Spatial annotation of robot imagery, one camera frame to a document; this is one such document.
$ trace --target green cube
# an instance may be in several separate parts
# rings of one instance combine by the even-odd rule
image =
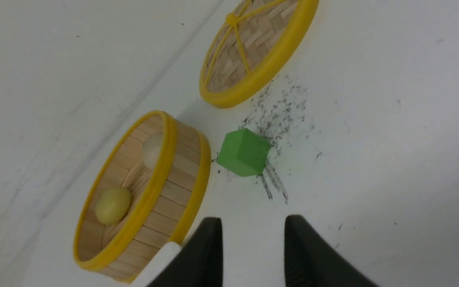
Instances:
[[[238,176],[263,173],[270,143],[244,128],[226,134],[217,163]]]

